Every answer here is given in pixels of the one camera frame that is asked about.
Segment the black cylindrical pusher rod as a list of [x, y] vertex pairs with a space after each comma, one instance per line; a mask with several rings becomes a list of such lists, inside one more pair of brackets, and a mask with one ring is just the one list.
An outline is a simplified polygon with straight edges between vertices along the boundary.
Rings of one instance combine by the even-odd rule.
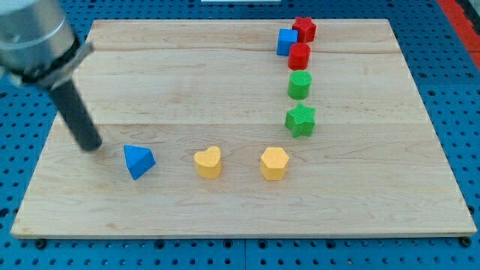
[[49, 97], [61, 114], [78, 146], [84, 152], [97, 150], [102, 139], [72, 80], [49, 90]]

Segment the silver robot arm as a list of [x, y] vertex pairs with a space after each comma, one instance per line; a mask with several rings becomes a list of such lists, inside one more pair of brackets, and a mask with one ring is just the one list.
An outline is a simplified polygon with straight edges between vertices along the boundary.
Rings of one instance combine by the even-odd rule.
[[1, 2], [1, 73], [19, 86], [44, 90], [85, 152], [102, 139], [73, 82], [73, 72], [94, 52], [81, 43], [55, 0]]

